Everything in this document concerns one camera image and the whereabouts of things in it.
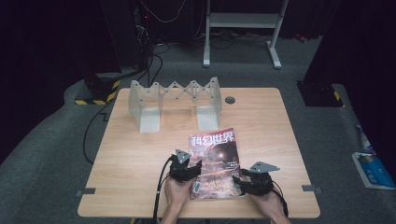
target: wrist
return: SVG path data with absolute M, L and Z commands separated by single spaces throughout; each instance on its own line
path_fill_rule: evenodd
M 283 214 L 278 215 L 278 216 L 273 216 L 270 218 L 275 224 L 290 224 L 291 223 L 290 220 Z

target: white metal frame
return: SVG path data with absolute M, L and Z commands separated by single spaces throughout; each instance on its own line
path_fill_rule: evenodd
M 277 56 L 275 44 L 285 17 L 286 7 L 289 0 L 283 0 L 279 13 L 254 14 L 254 13 L 211 13 L 210 0 L 207 0 L 204 67 L 210 66 L 210 28 L 211 27 L 239 27 L 239 28 L 273 28 L 274 33 L 271 41 L 267 41 L 267 47 L 275 69 L 281 69 L 282 64 Z

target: dark background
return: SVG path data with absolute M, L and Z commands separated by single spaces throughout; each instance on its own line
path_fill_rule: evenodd
M 64 9 L 69 8 L 85 29 L 87 65 L 94 72 L 114 71 L 114 49 L 109 41 L 99 1 L 2 1 L 2 111 L 1 161 L 40 121 L 64 104 L 64 91 L 82 79 L 70 52 L 69 31 L 64 28 Z M 159 16 L 174 15 L 179 0 L 160 4 L 145 1 Z M 395 160 L 396 48 L 392 24 L 396 22 L 392 1 L 290 0 L 280 37 L 309 38 L 324 35 L 305 82 L 341 83 L 346 86 L 352 106 L 375 150 L 385 164 Z M 278 11 L 280 1 L 212 1 L 213 11 Z M 163 39 L 192 40 L 199 28 L 202 1 L 186 1 L 180 17 L 162 24 L 152 17 L 152 25 Z M 393 177 L 395 171 L 389 169 Z

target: wooden table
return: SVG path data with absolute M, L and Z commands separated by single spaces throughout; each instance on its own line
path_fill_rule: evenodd
M 280 167 L 271 177 L 282 188 L 290 217 L 319 216 L 311 185 L 279 90 L 273 88 L 221 88 L 223 103 L 220 129 L 233 127 L 242 168 L 256 161 Z M 163 99 L 161 130 L 139 133 L 128 111 L 129 89 L 122 89 L 115 102 L 103 141 L 86 188 L 94 194 L 82 196 L 82 217 L 152 217 L 161 169 L 175 149 L 189 151 L 189 135 L 198 130 L 195 105 L 188 98 Z M 207 105 L 208 100 L 198 99 Z M 161 193 L 158 216 L 166 209 Z M 179 217 L 263 217 L 249 197 L 209 202 L 187 202 Z

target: table leg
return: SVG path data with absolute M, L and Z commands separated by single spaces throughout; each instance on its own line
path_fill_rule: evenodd
M 207 0 L 204 67 L 209 67 L 209 66 L 210 66 L 210 0 Z

